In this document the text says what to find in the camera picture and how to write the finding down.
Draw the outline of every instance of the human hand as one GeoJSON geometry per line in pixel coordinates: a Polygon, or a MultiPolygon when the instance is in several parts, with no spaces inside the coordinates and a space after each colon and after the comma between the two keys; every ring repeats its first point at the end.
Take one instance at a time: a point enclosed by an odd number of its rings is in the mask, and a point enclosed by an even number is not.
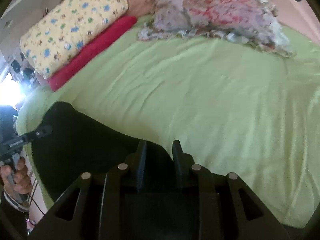
{"type": "Polygon", "coordinates": [[[17,164],[17,171],[13,177],[15,185],[11,185],[7,176],[11,174],[11,167],[4,165],[0,168],[0,176],[3,180],[5,190],[15,199],[15,192],[20,194],[28,194],[32,191],[31,179],[28,176],[28,168],[26,167],[26,160],[21,157],[17,164]]]}

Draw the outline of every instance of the floral blanket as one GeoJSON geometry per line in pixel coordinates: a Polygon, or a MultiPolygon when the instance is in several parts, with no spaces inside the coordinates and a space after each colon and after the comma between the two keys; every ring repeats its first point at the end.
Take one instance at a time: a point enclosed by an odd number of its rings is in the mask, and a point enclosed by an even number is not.
{"type": "Polygon", "coordinates": [[[21,37],[21,51],[48,79],[127,9],[127,0],[64,0],[21,37]]]}
{"type": "Polygon", "coordinates": [[[268,0],[154,0],[153,21],[146,23],[139,40],[172,36],[219,37],[256,49],[293,55],[290,42],[268,0]]]}

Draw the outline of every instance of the light green fabric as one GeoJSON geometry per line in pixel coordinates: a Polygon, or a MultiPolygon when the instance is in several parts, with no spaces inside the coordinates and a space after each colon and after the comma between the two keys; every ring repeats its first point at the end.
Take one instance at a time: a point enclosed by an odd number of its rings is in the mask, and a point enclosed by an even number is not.
{"type": "Polygon", "coordinates": [[[19,133],[66,101],[168,152],[179,139],[196,163],[238,173],[281,222],[304,226],[320,196],[320,48],[287,27],[294,58],[219,39],[137,41],[145,20],[57,92],[37,88],[19,133]]]}

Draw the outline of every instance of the mattress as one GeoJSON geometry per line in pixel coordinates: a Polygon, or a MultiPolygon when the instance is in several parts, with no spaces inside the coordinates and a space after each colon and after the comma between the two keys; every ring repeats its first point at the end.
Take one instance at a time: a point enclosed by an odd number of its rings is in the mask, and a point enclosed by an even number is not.
{"type": "Polygon", "coordinates": [[[146,20],[56,92],[38,87],[18,132],[35,129],[54,102],[69,102],[169,153],[180,140],[196,163],[238,173],[280,222],[303,227],[320,200],[320,47],[288,27],[293,58],[202,37],[137,41],[146,20]]]}

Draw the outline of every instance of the red towel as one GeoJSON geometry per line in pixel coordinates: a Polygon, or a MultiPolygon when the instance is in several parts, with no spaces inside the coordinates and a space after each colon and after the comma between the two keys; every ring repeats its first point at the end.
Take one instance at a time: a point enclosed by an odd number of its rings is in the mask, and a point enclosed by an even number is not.
{"type": "Polygon", "coordinates": [[[70,78],[81,70],[90,60],[108,48],[137,22],[136,17],[124,16],[116,20],[109,28],[84,46],[68,65],[57,71],[48,83],[53,91],[62,87],[70,78]]]}

